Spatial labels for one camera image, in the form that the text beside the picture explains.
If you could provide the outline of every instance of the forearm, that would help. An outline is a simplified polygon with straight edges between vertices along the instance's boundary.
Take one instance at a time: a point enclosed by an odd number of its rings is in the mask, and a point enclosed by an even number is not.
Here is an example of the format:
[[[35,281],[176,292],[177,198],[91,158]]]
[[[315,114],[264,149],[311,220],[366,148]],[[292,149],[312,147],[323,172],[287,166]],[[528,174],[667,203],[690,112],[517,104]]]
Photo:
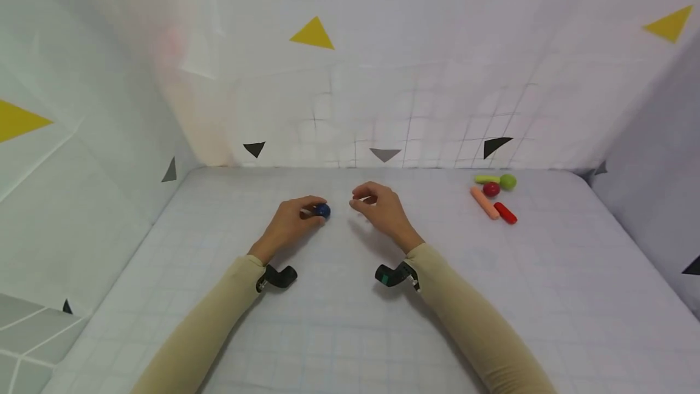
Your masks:
[[[544,370],[496,308],[427,244],[409,252],[420,293],[492,394],[555,393]]]
[[[132,394],[195,393],[236,321],[257,298],[255,283],[263,273],[256,257],[239,257],[173,331]]]

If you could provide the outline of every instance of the hand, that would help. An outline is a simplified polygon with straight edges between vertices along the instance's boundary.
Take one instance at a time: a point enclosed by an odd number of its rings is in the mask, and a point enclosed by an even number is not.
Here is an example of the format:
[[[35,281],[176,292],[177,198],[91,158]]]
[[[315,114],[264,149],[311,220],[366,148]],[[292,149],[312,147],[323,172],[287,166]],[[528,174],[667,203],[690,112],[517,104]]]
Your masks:
[[[406,254],[425,243],[406,218],[396,192],[376,182],[366,182],[352,191],[350,206],[362,213],[374,228],[391,237]]]
[[[266,231],[253,244],[248,254],[258,257],[263,265],[267,265],[282,247],[291,245],[304,234],[323,225],[326,219],[322,216],[307,215],[301,211],[313,211],[316,204],[326,204],[326,200],[309,195],[282,202]]]

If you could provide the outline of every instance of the red ball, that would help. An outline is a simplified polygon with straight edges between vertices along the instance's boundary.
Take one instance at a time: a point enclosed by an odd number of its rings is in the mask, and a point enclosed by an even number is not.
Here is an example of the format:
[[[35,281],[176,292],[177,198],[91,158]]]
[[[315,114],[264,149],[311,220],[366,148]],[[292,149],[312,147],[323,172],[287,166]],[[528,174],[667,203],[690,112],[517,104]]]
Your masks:
[[[501,186],[499,186],[497,182],[488,182],[484,184],[482,190],[484,191],[484,195],[492,198],[501,193]]]

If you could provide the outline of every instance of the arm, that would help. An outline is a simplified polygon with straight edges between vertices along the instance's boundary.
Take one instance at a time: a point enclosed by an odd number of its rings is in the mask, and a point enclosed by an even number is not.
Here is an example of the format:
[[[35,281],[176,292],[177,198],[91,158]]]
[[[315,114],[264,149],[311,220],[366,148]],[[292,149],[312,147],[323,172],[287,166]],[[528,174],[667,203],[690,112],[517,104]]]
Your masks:
[[[353,191],[350,206],[406,253],[406,264],[418,275],[423,300],[491,393],[555,393],[515,330],[411,226],[396,193],[377,183],[365,183]]]
[[[194,394],[236,324],[258,297],[258,279],[282,247],[322,225],[315,216],[302,219],[301,209],[326,203],[317,196],[280,204],[275,217],[248,255],[239,257],[206,297],[185,317],[148,364],[132,394]]]

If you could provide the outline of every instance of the left hand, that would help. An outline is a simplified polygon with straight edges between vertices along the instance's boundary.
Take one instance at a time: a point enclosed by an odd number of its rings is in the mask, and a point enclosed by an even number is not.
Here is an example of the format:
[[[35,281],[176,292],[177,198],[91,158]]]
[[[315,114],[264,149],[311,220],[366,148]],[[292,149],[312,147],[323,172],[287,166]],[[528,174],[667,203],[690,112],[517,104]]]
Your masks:
[[[326,200],[321,196],[309,195],[282,202],[266,231],[248,254],[258,257],[263,265],[267,265],[282,247],[291,245],[312,229],[323,225],[326,222],[323,216],[305,215],[301,211],[312,211],[317,204],[326,204]]]

